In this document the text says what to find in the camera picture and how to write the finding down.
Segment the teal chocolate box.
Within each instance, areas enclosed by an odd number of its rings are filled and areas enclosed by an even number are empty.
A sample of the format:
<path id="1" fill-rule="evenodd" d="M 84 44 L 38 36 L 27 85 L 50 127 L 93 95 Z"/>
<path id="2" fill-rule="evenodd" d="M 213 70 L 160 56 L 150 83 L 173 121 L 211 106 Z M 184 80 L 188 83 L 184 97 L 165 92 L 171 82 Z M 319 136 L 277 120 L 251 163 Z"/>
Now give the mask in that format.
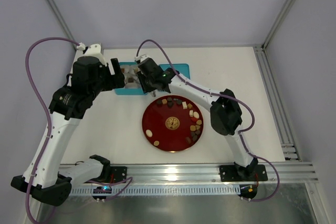
<path id="1" fill-rule="evenodd" d="M 124 75 L 124 87 L 115 89 L 117 95 L 145 95 L 137 76 L 139 68 L 136 62 L 120 62 L 120 68 Z"/>

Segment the teal box lid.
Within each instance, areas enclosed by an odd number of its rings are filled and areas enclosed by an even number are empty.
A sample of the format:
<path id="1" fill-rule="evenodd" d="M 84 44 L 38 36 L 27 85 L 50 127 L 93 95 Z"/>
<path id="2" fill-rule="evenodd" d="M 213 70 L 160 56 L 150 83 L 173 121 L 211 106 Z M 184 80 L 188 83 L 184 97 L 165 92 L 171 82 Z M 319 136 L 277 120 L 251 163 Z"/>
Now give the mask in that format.
<path id="1" fill-rule="evenodd" d="M 158 89 L 158 92 L 168 92 L 171 93 L 175 91 L 176 88 L 180 88 L 181 86 L 185 86 L 185 83 L 180 80 L 179 77 L 175 75 L 172 70 L 172 67 L 166 64 L 159 64 L 159 67 L 163 70 L 162 74 L 160 75 L 160 80 L 163 81 L 165 86 L 162 89 Z M 180 76 L 184 79 L 190 78 L 190 68 L 189 65 L 186 63 L 174 63 L 174 69 L 178 72 Z"/>

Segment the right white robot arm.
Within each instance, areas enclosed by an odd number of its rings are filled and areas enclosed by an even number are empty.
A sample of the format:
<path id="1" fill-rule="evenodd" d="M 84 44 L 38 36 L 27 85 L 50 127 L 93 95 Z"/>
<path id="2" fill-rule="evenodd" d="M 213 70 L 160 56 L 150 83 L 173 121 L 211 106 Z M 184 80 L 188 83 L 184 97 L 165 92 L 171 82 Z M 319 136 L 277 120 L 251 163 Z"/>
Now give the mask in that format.
<path id="1" fill-rule="evenodd" d="M 245 181 L 255 177 L 258 159 L 253 157 L 243 140 L 242 111 L 231 90 L 219 92 L 199 87 L 172 67 L 163 70 L 148 55 L 136 56 L 135 62 L 144 93 L 158 90 L 180 95 L 206 109 L 210 113 L 212 129 L 225 137 L 232 151 L 238 176 Z"/>

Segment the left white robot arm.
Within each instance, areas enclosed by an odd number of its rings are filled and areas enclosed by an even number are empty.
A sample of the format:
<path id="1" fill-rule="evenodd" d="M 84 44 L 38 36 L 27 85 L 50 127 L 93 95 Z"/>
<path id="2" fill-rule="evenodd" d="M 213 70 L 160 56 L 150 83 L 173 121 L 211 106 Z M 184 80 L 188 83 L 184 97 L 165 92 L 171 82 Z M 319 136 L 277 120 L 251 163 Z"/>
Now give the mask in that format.
<path id="1" fill-rule="evenodd" d="M 46 135 L 36 155 L 24 174 L 13 177 L 11 182 L 12 187 L 51 206 L 62 205 L 72 188 L 89 180 L 110 181 L 111 163 L 99 155 L 91 155 L 64 172 L 59 171 L 59 166 L 75 129 L 99 93 L 124 87 L 116 58 L 104 65 L 94 56 L 80 57 L 66 79 L 52 96 Z"/>

